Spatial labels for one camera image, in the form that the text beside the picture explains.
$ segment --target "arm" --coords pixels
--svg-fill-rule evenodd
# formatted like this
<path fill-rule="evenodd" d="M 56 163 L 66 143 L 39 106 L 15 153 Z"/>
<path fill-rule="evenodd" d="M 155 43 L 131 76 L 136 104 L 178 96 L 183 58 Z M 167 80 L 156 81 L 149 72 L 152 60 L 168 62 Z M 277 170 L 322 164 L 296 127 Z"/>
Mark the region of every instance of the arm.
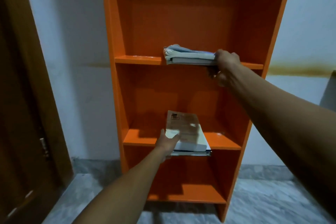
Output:
<path fill-rule="evenodd" d="M 154 150 L 138 165 L 103 189 L 73 224 L 137 223 L 160 164 L 175 148 L 179 135 L 167 138 L 164 130 Z"/>
<path fill-rule="evenodd" d="M 219 50 L 216 55 L 219 83 L 237 97 L 293 174 L 332 211 L 336 198 L 336 113 L 272 85 L 242 66 L 235 53 Z"/>

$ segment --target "forearm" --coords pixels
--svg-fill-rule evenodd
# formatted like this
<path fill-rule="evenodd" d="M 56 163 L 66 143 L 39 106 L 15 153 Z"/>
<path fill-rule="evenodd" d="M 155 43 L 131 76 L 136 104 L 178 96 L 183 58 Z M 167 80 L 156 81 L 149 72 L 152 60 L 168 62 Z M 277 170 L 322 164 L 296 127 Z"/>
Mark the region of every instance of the forearm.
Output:
<path fill-rule="evenodd" d="M 305 185 L 336 192 L 336 113 L 289 94 L 234 65 L 229 88 L 263 138 Z"/>
<path fill-rule="evenodd" d="M 164 151 L 155 148 L 138 165 L 103 189 L 74 223 L 136 223 L 164 157 Z"/>

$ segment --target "door hinge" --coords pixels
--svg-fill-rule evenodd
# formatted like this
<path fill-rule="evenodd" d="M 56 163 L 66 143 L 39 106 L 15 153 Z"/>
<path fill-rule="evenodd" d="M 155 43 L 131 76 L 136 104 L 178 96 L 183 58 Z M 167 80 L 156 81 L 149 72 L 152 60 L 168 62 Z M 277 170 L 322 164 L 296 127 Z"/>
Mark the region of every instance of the door hinge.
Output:
<path fill-rule="evenodd" d="M 49 150 L 48 150 L 47 142 L 45 141 L 45 139 L 43 137 L 40 138 L 40 142 L 41 142 L 42 148 L 43 148 L 43 156 L 46 159 L 49 159 L 50 158 L 50 153 L 49 153 Z"/>

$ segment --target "bottom shelf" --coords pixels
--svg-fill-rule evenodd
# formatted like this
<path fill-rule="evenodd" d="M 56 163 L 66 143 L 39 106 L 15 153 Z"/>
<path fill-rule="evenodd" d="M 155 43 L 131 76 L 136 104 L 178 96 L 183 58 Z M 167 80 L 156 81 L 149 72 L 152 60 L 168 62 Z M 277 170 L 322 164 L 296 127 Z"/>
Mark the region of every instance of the bottom shelf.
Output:
<path fill-rule="evenodd" d="M 150 201 L 225 204 L 208 157 L 179 156 L 163 162 L 149 192 Z"/>

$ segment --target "marble floor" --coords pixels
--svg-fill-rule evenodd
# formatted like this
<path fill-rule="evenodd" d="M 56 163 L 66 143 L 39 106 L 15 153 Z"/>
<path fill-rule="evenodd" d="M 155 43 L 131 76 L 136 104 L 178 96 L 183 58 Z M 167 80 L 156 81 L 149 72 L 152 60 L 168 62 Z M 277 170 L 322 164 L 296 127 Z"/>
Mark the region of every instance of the marble floor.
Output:
<path fill-rule="evenodd" d="M 70 224 L 101 191 L 91 174 L 77 174 L 43 224 Z M 220 223 L 213 205 L 149 202 L 138 224 Z M 238 223 L 336 223 L 292 181 L 238 179 L 226 216 Z"/>

